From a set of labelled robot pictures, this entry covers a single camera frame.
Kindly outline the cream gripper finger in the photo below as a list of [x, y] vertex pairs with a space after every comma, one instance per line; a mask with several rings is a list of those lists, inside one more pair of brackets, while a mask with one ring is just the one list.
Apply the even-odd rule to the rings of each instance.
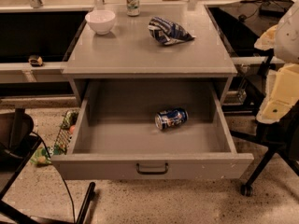
[[286, 63], [266, 77], [265, 98], [256, 119], [265, 124], [280, 121], [299, 100], [299, 65]]
[[269, 50], [274, 47], [275, 33], [277, 25], [274, 25], [267, 29], [255, 42], [254, 48], [259, 50]]

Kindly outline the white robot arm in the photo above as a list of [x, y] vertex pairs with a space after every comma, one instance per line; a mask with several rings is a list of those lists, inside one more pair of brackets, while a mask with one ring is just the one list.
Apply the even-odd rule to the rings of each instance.
[[261, 123], [282, 119], [299, 100], [299, 2], [296, 1], [277, 25], [266, 30], [255, 42], [260, 50], [274, 51], [284, 62], [266, 75], [265, 98], [256, 115]]

